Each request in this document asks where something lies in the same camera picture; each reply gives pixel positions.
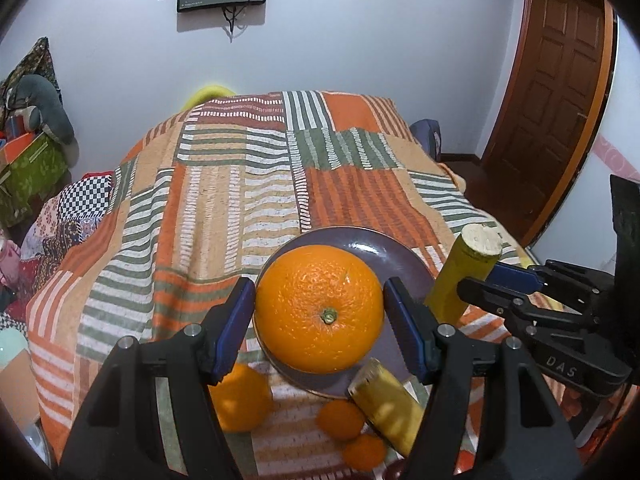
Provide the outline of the yellow corn cob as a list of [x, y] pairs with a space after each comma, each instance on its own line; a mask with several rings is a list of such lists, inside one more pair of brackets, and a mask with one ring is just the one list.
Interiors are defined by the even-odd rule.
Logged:
[[459, 298], [457, 286], [464, 278], [484, 281], [502, 253], [502, 238], [488, 226], [463, 227], [424, 304], [439, 324], [456, 325], [469, 303]]
[[424, 408], [377, 359], [370, 359], [347, 393], [374, 430], [402, 457], [408, 457], [418, 435]]

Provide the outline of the large orange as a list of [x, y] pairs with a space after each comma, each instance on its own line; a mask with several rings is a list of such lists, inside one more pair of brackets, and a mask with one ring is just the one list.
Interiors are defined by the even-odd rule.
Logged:
[[227, 434], [251, 432], [273, 410], [268, 378], [245, 363], [235, 363], [232, 371], [216, 386], [209, 386], [219, 425]]
[[382, 285], [367, 263], [326, 245], [294, 248], [268, 266], [256, 292], [260, 342], [299, 372], [348, 370], [384, 324]]

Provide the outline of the small tangerine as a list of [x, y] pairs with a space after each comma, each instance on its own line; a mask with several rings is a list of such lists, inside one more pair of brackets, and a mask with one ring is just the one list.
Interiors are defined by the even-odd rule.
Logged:
[[342, 448], [342, 460], [356, 471], [369, 472], [384, 463], [387, 453], [385, 442], [374, 434], [360, 434]]
[[320, 408], [314, 421], [330, 438], [349, 441], [361, 434], [366, 418], [352, 402], [334, 400]]

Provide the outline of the dark purple plate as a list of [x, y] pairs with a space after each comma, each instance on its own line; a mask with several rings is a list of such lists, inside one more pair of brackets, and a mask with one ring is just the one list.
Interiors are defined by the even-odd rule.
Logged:
[[[330, 226], [300, 234], [279, 248], [262, 268], [268, 270], [277, 258], [307, 245], [328, 245], [349, 252], [367, 263], [380, 283], [397, 276], [417, 302], [425, 299], [434, 283], [426, 264], [411, 249], [383, 233], [356, 226]], [[291, 385], [327, 399], [345, 399], [348, 385], [370, 359], [379, 360], [403, 384], [411, 379], [397, 337], [388, 321], [384, 322], [381, 335], [369, 353], [353, 367], [339, 373], [303, 373], [280, 362], [268, 349], [264, 353], [271, 365]]]

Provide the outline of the small dark red fruit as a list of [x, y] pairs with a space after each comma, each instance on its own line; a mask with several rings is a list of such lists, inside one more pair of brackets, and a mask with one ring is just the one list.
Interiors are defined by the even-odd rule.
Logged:
[[382, 473], [383, 480], [400, 480], [402, 473], [405, 469], [406, 460], [404, 458], [400, 458], [399, 460], [394, 460], [389, 465], [386, 466], [385, 470]]

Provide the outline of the blue bag behind bed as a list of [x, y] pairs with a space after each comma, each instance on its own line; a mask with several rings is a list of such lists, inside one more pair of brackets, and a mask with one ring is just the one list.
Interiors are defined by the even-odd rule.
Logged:
[[414, 122], [409, 129], [423, 151], [435, 162], [439, 162], [442, 154], [442, 133], [439, 122], [425, 118]]

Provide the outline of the brown wooden door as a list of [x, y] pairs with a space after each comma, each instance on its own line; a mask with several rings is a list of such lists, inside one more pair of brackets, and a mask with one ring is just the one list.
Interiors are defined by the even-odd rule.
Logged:
[[482, 165], [523, 246], [551, 220], [594, 135], [614, 61], [608, 0], [524, 0], [518, 47]]

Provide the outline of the checkered patchwork quilt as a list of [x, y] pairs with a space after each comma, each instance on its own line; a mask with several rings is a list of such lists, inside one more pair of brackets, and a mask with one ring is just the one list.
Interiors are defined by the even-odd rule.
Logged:
[[89, 238], [106, 215], [115, 176], [85, 174], [47, 200], [17, 247], [18, 280], [1, 281], [1, 327], [26, 332], [26, 306], [70, 250]]

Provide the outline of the striped patchwork bedspread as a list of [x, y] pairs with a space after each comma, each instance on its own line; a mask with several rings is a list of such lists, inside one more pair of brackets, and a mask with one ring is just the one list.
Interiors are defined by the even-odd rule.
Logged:
[[392, 101], [375, 96], [213, 99], [158, 125], [113, 174], [106, 215], [27, 307], [56, 454], [119, 337], [165, 339], [201, 321], [297, 235], [375, 230], [436, 275], [464, 226], [495, 225], [420, 148]]

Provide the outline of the green cardboard box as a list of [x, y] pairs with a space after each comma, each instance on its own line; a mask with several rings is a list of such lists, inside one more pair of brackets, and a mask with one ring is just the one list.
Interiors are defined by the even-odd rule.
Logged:
[[62, 150], [40, 134], [13, 162], [1, 170], [1, 224], [12, 228], [32, 214], [32, 203], [43, 200], [66, 174]]

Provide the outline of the grey plush toy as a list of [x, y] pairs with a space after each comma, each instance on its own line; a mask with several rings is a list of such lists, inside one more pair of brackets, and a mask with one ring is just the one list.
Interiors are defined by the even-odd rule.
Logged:
[[6, 106], [21, 118], [27, 132], [44, 132], [58, 144], [69, 146], [75, 140], [62, 101], [54, 85], [39, 75], [25, 75], [9, 88]]

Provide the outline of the yellow pillow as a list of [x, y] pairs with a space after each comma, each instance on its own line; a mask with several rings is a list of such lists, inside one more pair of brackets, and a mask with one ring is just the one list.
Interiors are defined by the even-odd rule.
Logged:
[[228, 98], [228, 96], [234, 96], [234, 92], [220, 84], [208, 84], [189, 96], [181, 110], [186, 112], [212, 99]]

